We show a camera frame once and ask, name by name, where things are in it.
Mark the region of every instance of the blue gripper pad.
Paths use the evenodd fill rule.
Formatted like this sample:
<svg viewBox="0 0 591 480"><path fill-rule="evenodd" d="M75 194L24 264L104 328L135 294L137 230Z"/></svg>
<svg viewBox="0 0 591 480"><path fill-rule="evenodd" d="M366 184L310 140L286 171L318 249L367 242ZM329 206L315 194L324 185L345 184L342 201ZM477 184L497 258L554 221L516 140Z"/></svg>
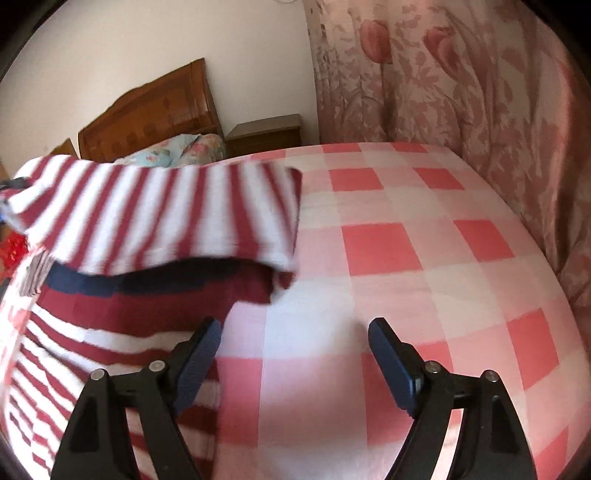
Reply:
<svg viewBox="0 0 591 480"><path fill-rule="evenodd" d="M178 377L177 399L174 409L179 415L185 408L193 405L197 392L212 366L220 342L222 341L222 325L214 320L203 334L199 344L187 361Z"/></svg>
<svg viewBox="0 0 591 480"><path fill-rule="evenodd" d="M423 359L407 343L402 343L383 318L369 324L369 347L382 371L396 405L412 418L418 415L418 393L423 386Z"/></svg>

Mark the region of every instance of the pink curtain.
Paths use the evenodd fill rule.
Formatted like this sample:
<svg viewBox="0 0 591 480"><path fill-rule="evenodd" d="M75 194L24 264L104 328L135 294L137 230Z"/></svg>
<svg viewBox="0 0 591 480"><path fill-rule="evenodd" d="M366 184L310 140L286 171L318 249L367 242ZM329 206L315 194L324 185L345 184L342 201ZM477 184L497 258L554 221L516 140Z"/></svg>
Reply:
<svg viewBox="0 0 591 480"><path fill-rule="evenodd" d="M543 249L591 348L591 87L519 0L304 0L322 142L450 147Z"/></svg>

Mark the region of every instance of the red and white striped cloth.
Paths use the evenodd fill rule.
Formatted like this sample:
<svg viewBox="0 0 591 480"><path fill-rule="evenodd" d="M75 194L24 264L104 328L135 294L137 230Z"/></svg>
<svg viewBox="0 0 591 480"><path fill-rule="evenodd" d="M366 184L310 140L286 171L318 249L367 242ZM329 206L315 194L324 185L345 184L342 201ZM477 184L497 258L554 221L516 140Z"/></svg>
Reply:
<svg viewBox="0 0 591 480"><path fill-rule="evenodd" d="M271 282L294 274L301 174L278 163L187 166L175 170L96 164L66 155L28 162L24 190L0 193L7 221L35 251L0 307L2 429L32 477L48 478L88 373L136 371L165 358L204 313L223 320L237 300L268 301ZM190 257L239 258L231 278L196 291L126 303L45 288L24 296L27 267L46 248L89 275L117 275ZM208 374L179 418L189 451L211 475L219 382ZM136 414L128 415L142 477L154 479Z"/></svg>
<svg viewBox="0 0 591 480"><path fill-rule="evenodd" d="M294 270L301 173L277 162L142 168L68 155L27 162L0 193L11 226L58 262L118 275L190 257Z"/></svg>

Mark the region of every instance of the navy stripe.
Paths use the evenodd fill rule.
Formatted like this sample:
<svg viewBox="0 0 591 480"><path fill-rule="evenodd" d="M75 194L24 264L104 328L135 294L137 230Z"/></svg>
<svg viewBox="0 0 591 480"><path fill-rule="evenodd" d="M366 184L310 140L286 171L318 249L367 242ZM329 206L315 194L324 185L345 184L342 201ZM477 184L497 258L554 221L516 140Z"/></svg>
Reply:
<svg viewBox="0 0 591 480"><path fill-rule="evenodd" d="M202 289L209 281L231 278L238 272L240 260L192 258L124 275L84 275L65 265L54 263L45 285L66 294L110 297L126 295L163 295Z"/></svg>

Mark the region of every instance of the white wall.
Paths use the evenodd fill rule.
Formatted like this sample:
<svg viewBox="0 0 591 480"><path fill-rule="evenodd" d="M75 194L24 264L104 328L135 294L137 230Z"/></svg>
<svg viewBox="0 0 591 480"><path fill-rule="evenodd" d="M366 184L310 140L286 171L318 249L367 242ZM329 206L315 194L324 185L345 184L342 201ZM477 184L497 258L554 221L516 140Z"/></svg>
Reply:
<svg viewBox="0 0 591 480"><path fill-rule="evenodd" d="M318 142L301 0L69 0L0 83L0 160L9 174L80 129L128 90L204 57L224 133L300 113Z"/></svg>

